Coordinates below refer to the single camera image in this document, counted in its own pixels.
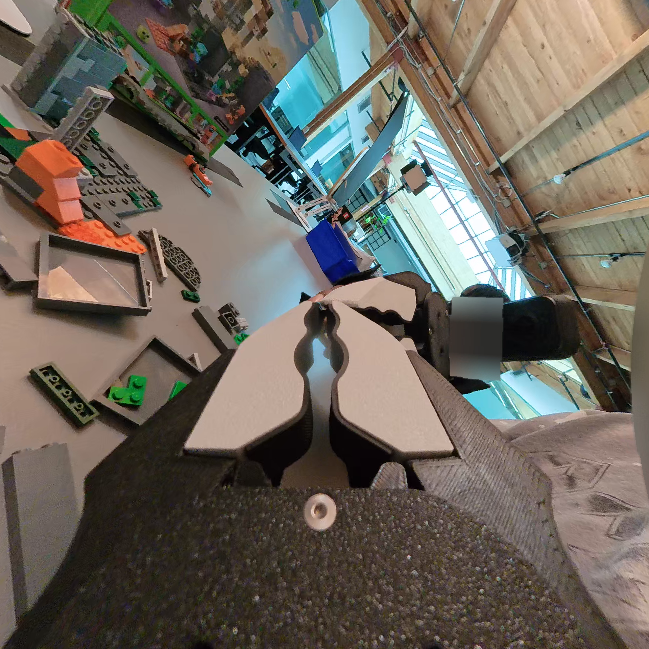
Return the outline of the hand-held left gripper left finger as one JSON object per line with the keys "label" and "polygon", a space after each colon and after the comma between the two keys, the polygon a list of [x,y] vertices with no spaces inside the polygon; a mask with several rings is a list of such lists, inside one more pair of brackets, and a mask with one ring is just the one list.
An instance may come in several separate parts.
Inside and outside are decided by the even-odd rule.
{"label": "hand-held left gripper left finger", "polygon": [[282,432],[310,404],[307,373],[313,364],[317,304],[302,302],[264,325],[238,347],[184,451],[241,458]]}

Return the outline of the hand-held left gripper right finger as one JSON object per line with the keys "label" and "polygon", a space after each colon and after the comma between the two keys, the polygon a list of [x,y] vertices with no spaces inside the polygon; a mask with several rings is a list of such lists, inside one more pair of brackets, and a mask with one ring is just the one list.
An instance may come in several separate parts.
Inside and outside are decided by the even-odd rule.
{"label": "hand-held left gripper right finger", "polygon": [[363,438],[400,459],[451,456],[452,444],[414,369],[392,334],[342,302],[332,302],[332,348],[342,353],[332,385],[334,412]]}

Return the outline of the green lego corner piece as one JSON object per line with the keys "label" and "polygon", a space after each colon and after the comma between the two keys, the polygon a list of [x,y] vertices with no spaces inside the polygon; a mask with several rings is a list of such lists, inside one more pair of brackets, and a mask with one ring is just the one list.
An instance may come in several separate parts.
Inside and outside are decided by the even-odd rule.
{"label": "green lego corner piece", "polygon": [[121,405],[140,407],[144,400],[147,383],[146,376],[131,375],[126,387],[118,385],[110,387],[108,399]]}

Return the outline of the dark grey long lego brick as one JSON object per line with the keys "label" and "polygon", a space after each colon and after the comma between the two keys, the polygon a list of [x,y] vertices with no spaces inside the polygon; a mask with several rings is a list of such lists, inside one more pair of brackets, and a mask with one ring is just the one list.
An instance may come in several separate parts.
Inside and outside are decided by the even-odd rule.
{"label": "dark grey long lego brick", "polygon": [[193,309],[192,316],[221,354],[228,350],[236,350],[238,348],[234,337],[223,326],[211,307],[198,306]]}

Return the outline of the dark grey half-round lego plate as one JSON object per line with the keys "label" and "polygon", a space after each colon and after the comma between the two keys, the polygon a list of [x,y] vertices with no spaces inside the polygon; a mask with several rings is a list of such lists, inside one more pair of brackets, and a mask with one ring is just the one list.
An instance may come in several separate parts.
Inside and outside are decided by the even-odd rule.
{"label": "dark grey half-round lego plate", "polygon": [[183,282],[187,289],[199,291],[200,273],[190,256],[161,234],[157,235],[157,240],[166,266]]}

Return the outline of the dark green holed lego plate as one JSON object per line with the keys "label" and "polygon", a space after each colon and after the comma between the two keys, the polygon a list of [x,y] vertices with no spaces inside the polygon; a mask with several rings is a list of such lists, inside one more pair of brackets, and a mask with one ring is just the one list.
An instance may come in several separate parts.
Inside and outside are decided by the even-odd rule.
{"label": "dark green holed lego plate", "polygon": [[30,369],[29,375],[49,401],[75,426],[86,426],[99,416],[98,410],[54,363],[41,363]]}

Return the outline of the orange lego plate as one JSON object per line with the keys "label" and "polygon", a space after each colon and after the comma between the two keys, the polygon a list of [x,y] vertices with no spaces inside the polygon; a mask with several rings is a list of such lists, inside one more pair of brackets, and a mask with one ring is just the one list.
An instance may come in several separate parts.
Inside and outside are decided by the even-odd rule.
{"label": "orange lego plate", "polygon": [[117,235],[98,220],[77,221],[62,225],[58,228],[57,234],[139,255],[147,252],[147,248],[132,234]]}

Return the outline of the small orange lego piece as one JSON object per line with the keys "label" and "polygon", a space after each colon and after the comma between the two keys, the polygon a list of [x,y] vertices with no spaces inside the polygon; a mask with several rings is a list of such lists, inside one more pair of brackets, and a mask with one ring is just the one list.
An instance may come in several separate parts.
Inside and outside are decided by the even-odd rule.
{"label": "small orange lego piece", "polygon": [[204,166],[199,164],[192,154],[186,155],[183,161],[191,174],[191,182],[206,196],[211,197],[213,181],[207,176]]}

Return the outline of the grey lego baseplate build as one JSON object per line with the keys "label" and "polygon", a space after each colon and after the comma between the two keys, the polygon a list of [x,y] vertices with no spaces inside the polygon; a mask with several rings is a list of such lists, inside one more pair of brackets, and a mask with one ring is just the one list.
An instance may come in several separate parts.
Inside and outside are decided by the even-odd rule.
{"label": "grey lego baseplate build", "polygon": [[114,99],[109,87],[125,69],[126,61],[111,37],[60,8],[11,84],[3,88],[45,131],[14,126],[1,116],[1,183],[57,230],[60,226],[36,205],[42,189],[16,165],[27,147],[43,140],[62,142],[83,164],[77,176],[83,221],[98,220],[117,235],[131,234],[125,216],[162,206],[134,167],[95,129]]}

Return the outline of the lego set box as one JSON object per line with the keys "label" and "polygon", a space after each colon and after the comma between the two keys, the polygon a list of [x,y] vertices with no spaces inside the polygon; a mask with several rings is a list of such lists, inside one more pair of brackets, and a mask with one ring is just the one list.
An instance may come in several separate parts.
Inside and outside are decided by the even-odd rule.
{"label": "lego set box", "polygon": [[317,1],[61,1],[113,37],[112,89],[210,158],[318,43]]}

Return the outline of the blue storage bin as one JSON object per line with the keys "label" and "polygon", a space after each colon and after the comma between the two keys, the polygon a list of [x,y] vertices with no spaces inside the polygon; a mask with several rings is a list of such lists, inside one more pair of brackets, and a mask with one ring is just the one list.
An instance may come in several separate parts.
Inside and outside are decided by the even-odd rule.
{"label": "blue storage bin", "polygon": [[359,272],[351,243],[338,225],[323,219],[306,235],[306,242],[331,284]]}

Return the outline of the studio light on stand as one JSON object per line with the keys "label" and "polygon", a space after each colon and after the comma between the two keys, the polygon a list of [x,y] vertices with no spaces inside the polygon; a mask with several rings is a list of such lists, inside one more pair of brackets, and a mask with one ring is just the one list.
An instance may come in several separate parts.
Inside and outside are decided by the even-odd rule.
{"label": "studio light on stand", "polygon": [[402,187],[414,196],[430,187],[429,180],[433,176],[432,168],[426,161],[420,163],[414,159],[401,168],[400,174]]}

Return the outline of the person's bleached grey clothing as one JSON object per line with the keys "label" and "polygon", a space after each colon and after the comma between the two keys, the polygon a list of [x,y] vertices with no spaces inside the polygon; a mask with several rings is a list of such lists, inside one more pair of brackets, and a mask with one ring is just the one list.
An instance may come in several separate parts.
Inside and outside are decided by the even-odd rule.
{"label": "person's bleached grey clothing", "polygon": [[552,483],[562,543],[629,648],[648,647],[648,495],[628,413],[492,420]]}

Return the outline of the small dark grey lego frame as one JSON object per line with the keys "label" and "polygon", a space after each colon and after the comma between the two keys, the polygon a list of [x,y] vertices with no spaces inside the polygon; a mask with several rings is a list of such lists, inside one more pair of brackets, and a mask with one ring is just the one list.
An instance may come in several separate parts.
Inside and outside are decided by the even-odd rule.
{"label": "small dark grey lego frame", "polygon": [[[94,405],[113,412],[135,426],[140,426],[168,401],[177,381],[189,384],[199,374],[200,369],[194,363],[160,338],[152,336],[136,352],[120,361],[102,383],[92,401]],[[109,388],[118,384],[125,387],[131,375],[148,379],[142,405],[135,407],[110,401]]]}

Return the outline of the dark grey lego window frame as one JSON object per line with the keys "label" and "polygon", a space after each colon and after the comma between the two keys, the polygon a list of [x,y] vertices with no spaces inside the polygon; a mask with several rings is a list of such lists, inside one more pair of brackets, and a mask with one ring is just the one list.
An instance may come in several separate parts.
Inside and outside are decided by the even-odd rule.
{"label": "dark grey lego window frame", "polygon": [[45,232],[34,303],[50,310],[146,316],[151,306],[142,257]]}

